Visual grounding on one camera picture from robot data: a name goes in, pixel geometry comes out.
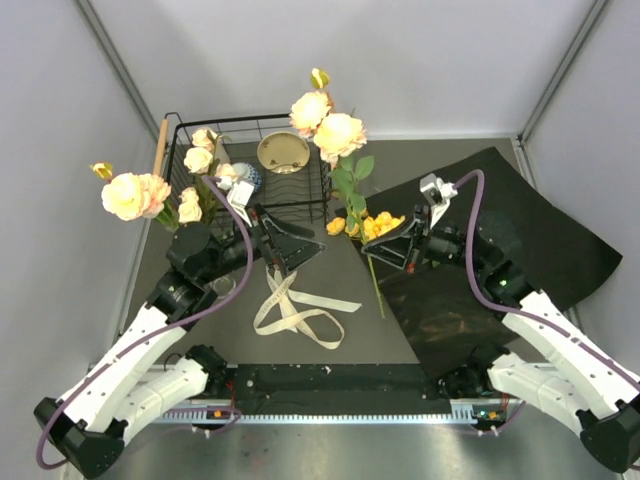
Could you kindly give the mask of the white printed ribbon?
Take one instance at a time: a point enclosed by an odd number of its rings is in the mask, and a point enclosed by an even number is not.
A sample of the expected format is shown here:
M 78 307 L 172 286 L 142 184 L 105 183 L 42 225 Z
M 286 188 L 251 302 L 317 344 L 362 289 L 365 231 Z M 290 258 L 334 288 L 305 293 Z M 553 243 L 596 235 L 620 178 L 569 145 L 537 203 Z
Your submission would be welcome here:
M 284 277 L 275 269 L 265 268 L 269 297 L 262 303 L 253 320 L 253 329 L 259 336 L 271 336 L 283 331 L 301 333 L 326 350 L 336 350 L 345 337 L 342 324 L 331 314 L 332 311 L 355 313 L 361 303 L 313 295 L 291 289 L 297 278 L 293 272 Z M 320 339 L 307 323 L 311 317 L 326 317 L 339 332 L 339 338 L 333 341 Z

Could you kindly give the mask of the pink peony stem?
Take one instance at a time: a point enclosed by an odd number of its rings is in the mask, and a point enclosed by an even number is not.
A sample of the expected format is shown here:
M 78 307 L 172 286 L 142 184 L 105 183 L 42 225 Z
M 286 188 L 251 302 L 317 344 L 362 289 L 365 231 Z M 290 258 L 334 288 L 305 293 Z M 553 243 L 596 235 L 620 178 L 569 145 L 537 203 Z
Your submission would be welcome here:
M 291 126 L 310 139 L 320 159 L 330 168 L 333 195 L 346 212 L 343 232 L 366 245 L 373 239 L 373 229 L 365 227 L 366 200 L 359 183 L 373 171 L 374 158 L 357 156 L 367 143 L 363 121 L 336 110 L 329 92 L 330 76 L 321 68 L 310 72 L 311 90 L 296 100 L 290 109 Z

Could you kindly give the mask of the black wrapping paper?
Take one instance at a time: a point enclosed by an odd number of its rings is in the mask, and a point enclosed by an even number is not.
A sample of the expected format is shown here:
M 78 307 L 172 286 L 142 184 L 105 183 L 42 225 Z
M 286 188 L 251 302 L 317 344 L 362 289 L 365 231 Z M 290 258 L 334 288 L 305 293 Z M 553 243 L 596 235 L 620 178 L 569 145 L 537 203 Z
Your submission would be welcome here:
M 589 297 L 620 265 L 619 251 L 541 196 L 496 148 L 435 172 L 455 182 L 474 169 L 485 174 L 480 223 L 505 222 L 509 231 L 496 244 L 560 310 Z M 423 266 L 407 274 L 379 260 L 372 264 L 384 299 L 430 379 L 463 365 L 480 345 L 515 340 L 477 302 L 464 268 Z

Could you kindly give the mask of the large peach peony stem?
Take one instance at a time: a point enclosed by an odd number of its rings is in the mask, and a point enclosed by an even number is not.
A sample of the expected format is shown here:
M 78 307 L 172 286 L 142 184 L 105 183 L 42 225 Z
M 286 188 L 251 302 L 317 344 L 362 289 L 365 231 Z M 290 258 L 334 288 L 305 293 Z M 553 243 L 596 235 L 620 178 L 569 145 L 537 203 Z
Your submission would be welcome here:
M 95 163 L 91 171 L 105 182 L 101 190 L 103 208 L 123 221 L 139 218 L 160 223 L 166 230 L 175 231 L 178 217 L 171 206 L 171 186 L 160 176 L 145 173 L 113 174 L 109 163 Z

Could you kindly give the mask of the pale pink rose spray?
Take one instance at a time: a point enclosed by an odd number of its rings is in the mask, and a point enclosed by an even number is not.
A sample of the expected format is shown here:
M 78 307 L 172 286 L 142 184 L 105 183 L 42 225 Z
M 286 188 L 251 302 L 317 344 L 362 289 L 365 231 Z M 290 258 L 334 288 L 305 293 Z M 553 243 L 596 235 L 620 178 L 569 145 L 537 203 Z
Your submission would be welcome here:
M 179 199 L 178 221 L 181 225 L 202 222 L 210 226 L 219 208 L 219 201 L 205 184 L 206 176 L 222 180 L 218 187 L 228 191 L 239 178 L 229 162 L 218 157 L 221 135 L 210 128 L 200 128 L 192 134 L 193 146 L 187 150 L 183 164 L 194 176 L 194 185 L 182 190 Z

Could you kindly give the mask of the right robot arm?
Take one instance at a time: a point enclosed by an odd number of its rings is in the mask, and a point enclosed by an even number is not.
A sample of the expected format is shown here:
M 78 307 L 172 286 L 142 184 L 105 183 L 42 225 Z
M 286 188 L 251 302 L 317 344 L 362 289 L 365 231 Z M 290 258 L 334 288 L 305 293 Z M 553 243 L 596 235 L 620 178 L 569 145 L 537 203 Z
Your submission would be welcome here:
M 473 206 L 465 234 L 416 214 L 365 244 L 363 254 L 412 272 L 427 258 L 462 266 L 475 299 L 533 346 L 555 369 L 545 373 L 504 348 L 477 349 L 466 380 L 476 394 L 512 394 L 575 433 L 607 469 L 624 473 L 639 460 L 639 376 L 574 326 L 550 296 L 480 225 Z

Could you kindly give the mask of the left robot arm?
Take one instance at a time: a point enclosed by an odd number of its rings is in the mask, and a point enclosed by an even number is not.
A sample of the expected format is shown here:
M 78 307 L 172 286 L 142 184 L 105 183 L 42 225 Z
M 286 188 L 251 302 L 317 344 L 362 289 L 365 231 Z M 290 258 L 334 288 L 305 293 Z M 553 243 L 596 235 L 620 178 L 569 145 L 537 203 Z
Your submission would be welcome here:
M 313 231 L 250 208 L 239 230 L 223 240 L 201 222 L 177 229 L 166 257 L 169 270 L 158 281 L 125 333 L 74 387 L 59 398 L 46 397 L 34 409 L 49 442 L 84 478 L 108 471 L 131 440 L 165 412 L 226 387 L 223 360 L 196 346 L 170 371 L 139 383 L 155 361 L 204 316 L 223 306 L 211 283 L 254 260 L 283 274 L 323 253 Z

